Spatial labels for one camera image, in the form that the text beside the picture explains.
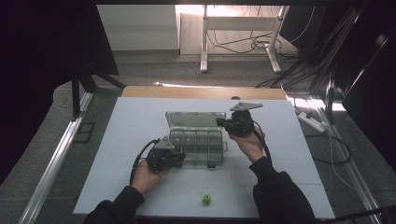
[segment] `open lid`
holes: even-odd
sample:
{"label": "open lid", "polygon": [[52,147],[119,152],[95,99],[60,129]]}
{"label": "open lid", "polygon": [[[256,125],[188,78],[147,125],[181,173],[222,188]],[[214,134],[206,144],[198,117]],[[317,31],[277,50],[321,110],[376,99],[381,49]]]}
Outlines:
{"label": "open lid", "polygon": [[225,112],[166,112],[171,130],[221,131],[216,119],[225,118]]}

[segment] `small green ball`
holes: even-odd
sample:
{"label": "small green ball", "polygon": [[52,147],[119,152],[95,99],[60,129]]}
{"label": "small green ball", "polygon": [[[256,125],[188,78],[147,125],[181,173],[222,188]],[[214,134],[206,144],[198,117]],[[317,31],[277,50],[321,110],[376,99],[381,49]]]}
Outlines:
{"label": "small green ball", "polygon": [[206,206],[210,205],[212,202],[212,199],[210,198],[210,194],[204,195],[204,198],[202,198],[202,203]]}

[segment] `wall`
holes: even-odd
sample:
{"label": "wall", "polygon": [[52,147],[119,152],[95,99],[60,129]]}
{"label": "wall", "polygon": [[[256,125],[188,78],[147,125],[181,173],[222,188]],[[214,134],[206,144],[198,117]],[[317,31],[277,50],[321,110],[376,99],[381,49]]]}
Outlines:
{"label": "wall", "polygon": [[97,6],[112,50],[178,49],[175,6]]}

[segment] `black sweatshirt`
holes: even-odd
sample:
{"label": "black sweatshirt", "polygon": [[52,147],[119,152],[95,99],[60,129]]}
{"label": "black sweatshirt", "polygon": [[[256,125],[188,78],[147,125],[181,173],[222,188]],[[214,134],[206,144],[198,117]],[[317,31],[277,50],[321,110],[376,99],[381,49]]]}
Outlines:
{"label": "black sweatshirt", "polygon": [[[250,165],[257,176],[253,197],[260,219],[265,223],[317,223],[311,205],[286,172],[278,173],[265,157]],[[125,187],[112,203],[102,201],[84,220],[84,224],[130,223],[137,207],[145,201],[132,187]]]}

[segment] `power socket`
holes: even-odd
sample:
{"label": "power socket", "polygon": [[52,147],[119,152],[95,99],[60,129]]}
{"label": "power socket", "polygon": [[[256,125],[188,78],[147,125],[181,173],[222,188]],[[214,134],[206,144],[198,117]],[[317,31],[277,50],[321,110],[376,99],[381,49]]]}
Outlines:
{"label": "power socket", "polygon": [[300,115],[298,116],[298,119],[302,120],[303,122],[305,122],[306,124],[308,124],[309,126],[311,126],[320,133],[323,133],[327,129],[326,122],[322,121],[321,123],[319,123],[317,120],[313,118],[308,119],[306,117],[305,112],[301,112]]}

